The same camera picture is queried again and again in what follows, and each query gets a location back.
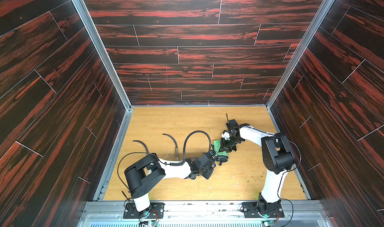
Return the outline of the green microfibre rag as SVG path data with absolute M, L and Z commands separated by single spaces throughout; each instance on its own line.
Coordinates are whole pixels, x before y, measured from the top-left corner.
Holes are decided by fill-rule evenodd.
M 214 150 L 216 152 L 216 156 L 228 156 L 226 151 L 221 151 L 221 140 L 214 141 Z

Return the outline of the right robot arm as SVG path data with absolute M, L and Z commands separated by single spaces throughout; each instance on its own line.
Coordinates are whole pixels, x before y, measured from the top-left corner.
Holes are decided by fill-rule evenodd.
M 250 141 L 262 149 L 263 163 L 267 176 L 263 190 L 259 193 L 256 213 L 262 218 L 283 217 L 281 191 L 286 174 L 295 163 L 295 155 L 288 140 L 280 133 L 261 131 L 249 124 L 239 125 L 236 120 L 226 123 L 227 130 L 222 138 L 215 142 L 216 161 L 220 164 L 228 161 L 228 153 L 237 150 L 237 145 Z

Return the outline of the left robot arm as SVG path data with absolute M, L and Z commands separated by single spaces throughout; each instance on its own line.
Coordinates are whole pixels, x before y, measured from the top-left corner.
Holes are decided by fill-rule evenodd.
M 191 179 L 198 176 L 209 179 L 216 167 L 212 154 L 204 153 L 197 159 L 186 159 L 181 162 L 165 161 L 155 153 L 149 153 L 136 163 L 125 169 L 131 198 L 140 214 L 150 211 L 149 192 L 163 179 Z

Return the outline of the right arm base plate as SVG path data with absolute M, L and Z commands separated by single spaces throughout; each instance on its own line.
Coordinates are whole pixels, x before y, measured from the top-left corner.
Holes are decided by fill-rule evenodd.
M 281 201 L 267 203 L 265 201 L 243 202 L 240 211 L 245 218 L 283 218 L 285 216 Z

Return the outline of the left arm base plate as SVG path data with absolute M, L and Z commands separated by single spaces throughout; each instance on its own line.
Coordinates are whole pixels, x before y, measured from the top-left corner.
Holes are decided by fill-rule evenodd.
M 126 203 L 123 219 L 162 219 L 164 217 L 165 203 L 150 202 L 150 206 L 138 211 L 134 203 Z

